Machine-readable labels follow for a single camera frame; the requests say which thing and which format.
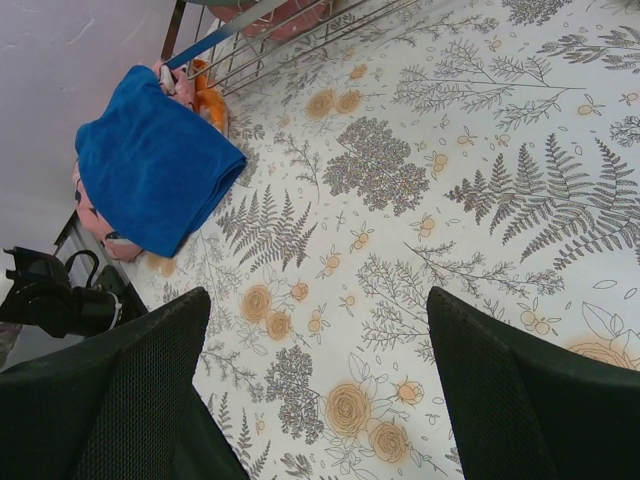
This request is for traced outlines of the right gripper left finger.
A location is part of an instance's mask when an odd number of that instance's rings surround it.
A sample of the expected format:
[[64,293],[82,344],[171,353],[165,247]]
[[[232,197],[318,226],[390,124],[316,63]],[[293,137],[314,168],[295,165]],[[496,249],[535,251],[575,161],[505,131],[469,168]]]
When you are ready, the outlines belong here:
[[156,310],[1,375],[5,479],[243,479],[193,377],[211,301]]

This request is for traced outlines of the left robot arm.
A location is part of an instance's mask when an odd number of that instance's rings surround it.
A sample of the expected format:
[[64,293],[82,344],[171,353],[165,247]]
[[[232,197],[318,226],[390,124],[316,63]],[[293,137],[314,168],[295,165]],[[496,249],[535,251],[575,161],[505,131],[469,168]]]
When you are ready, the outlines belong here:
[[[5,249],[14,268],[5,273],[11,287],[1,303],[1,321],[37,326],[54,338],[68,334],[92,337],[113,329],[121,320],[119,297],[92,285],[99,257],[80,250],[66,261],[43,252],[15,246]],[[92,268],[83,286],[71,284],[69,274],[80,256],[91,259]]]

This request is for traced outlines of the pink polka dot plate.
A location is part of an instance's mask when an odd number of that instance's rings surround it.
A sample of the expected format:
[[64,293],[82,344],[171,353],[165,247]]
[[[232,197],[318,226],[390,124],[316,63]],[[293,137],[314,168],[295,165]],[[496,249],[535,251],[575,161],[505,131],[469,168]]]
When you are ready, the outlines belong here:
[[[214,17],[229,22],[258,4],[258,1],[219,1],[209,5]],[[323,21],[331,8],[331,1],[288,0],[262,15],[241,30],[247,37],[267,33],[267,37],[284,42],[315,27]]]

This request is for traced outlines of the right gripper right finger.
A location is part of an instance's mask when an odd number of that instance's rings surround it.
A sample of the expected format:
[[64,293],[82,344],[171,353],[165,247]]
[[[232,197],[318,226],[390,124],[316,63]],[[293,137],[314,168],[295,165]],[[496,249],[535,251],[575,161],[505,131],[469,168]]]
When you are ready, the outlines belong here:
[[537,339],[440,287],[427,313],[465,478],[638,478],[638,373]]

